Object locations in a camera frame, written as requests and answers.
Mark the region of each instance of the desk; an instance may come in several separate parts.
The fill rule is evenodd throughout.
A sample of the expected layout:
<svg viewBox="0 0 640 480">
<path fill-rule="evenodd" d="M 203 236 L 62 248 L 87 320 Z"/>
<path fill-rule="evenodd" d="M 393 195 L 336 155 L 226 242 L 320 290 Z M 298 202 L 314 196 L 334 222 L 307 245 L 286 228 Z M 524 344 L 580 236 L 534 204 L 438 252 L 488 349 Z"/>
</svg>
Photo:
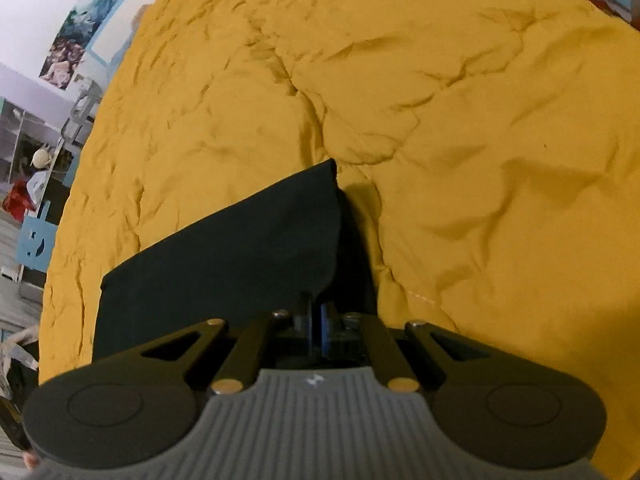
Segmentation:
<svg viewBox="0 0 640 480">
<path fill-rule="evenodd" d="M 60 224 L 66 199 L 69 198 L 69 189 L 63 186 L 62 182 L 51 177 L 53 174 L 53 167 L 58 160 L 58 156 L 62 151 L 64 143 L 65 141 L 62 138 L 58 141 L 53 153 L 51 164 L 47 170 L 44 186 L 40 191 L 40 198 L 35 204 L 36 209 L 35 211 L 29 212 L 30 216 L 37 216 L 40 213 L 44 201 L 49 200 L 49 211 L 47 211 L 47 215 L 43 220 L 55 225 Z M 44 291 L 46 279 L 46 273 L 20 265 L 20 269 L 18 271 L 18 291 L 20 296 L 26 300 L 42 303 L 42 293 Z"/>
</svg>

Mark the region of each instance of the red object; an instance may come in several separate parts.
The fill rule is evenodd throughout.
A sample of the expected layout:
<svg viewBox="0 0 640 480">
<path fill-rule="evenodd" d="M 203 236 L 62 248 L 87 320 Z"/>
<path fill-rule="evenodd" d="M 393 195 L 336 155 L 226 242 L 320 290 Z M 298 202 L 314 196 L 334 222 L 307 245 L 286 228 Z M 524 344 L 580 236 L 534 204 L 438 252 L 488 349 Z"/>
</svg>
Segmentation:
<svg viewBox="0 0 640 480">
<path fill-rule="evenodd" d="M 9 194 L 2 200 L 2 209 L 7 211 L 18 222 L 24 220 L 24 214 L 29 211 L 35 211 L 33 203 L 29 198 L 27 192 L 27 183 L 24 180 L 19 180 L 11 188 Z"/>
</svg>

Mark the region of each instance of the anime poster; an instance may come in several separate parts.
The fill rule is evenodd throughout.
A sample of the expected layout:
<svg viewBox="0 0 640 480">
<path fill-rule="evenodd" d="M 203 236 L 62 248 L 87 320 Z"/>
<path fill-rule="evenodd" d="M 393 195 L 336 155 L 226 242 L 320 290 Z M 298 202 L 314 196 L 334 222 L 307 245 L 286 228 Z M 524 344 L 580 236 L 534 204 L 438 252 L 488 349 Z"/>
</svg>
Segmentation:
<svg viewBox="0 0 640 480">
<path fill-rule="evenodd" d="M 78 0 L 60 28 L 40 78 L 65 90 L 85 49 L 118 0 Z"/>
</svg>

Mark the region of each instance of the yellow bedspread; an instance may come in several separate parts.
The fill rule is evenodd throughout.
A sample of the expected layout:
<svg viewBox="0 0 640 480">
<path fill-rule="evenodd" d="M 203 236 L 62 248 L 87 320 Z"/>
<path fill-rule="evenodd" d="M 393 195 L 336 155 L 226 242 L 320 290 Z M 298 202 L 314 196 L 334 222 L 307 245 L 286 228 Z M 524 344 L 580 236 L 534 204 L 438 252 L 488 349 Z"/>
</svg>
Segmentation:
<svg viewBox="0 0 640 480">
<path fill-rule="evenodd" d="M 640 35 L 585 0 L 159 0 L 60 224 L 41 378 L 87 364 L 100 281 L 328 157 L 382 319 L 593 385 L 640 466 Z"/>
</svg>

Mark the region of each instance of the white logo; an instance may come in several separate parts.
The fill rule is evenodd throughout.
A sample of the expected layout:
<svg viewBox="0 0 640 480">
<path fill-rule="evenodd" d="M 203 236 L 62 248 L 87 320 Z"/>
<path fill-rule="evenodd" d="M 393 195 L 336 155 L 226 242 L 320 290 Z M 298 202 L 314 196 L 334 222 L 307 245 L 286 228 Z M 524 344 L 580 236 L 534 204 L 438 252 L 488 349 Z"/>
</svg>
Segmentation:
<svg viewBox="0 0 640 480">
<path fill-rule="evenodd" d="M 306 378 L 305 381 L 309 386 L 317 388 L 321 383 L 324 382 L 324 377 L 322 377 L 322 375 L 314 374 L 311 377 Z"/>
</svg>

